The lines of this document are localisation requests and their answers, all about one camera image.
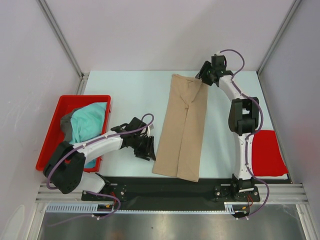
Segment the beige t shirt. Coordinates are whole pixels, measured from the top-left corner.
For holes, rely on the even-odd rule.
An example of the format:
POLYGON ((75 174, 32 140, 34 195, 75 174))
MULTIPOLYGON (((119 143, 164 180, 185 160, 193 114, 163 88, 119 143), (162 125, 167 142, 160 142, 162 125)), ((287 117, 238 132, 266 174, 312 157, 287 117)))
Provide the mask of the beige t shirt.
POLYGON ((172 75, 154 174, 198 182, 207 102, 200 79, 172 75))

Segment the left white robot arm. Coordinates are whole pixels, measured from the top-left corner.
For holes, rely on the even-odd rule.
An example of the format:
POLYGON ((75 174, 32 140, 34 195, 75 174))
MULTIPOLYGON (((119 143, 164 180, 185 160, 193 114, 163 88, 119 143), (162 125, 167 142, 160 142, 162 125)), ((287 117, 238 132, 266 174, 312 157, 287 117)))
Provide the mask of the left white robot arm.
POLYGON ((137 158, 156 160, 152 124, 134 117, 129 123, 112 127, 90 140, 75 144, 61 142, 43 170, 46 187, 65 195, 80 190, 93 193, 100 200, 107 199, 111 193, 108 181, 99 173, 85 172, 86 164, 123 148, 131 148, 137 158))

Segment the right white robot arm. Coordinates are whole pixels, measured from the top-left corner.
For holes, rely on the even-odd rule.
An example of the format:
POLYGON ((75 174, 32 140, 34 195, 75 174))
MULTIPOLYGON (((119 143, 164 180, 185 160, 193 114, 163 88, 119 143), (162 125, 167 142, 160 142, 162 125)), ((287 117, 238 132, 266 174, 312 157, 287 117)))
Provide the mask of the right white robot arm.
POLYGON ((220 53, 204 62, 196 78, 209 86, 215 84, 231 102, 228 127, 234 136, 236 165, 226 195, 242 201, 255 189, 252 146, 255 133, 261 129, 259 99, 249 97, 237 86, 235 74, 227 69, 227 59, 220 53))

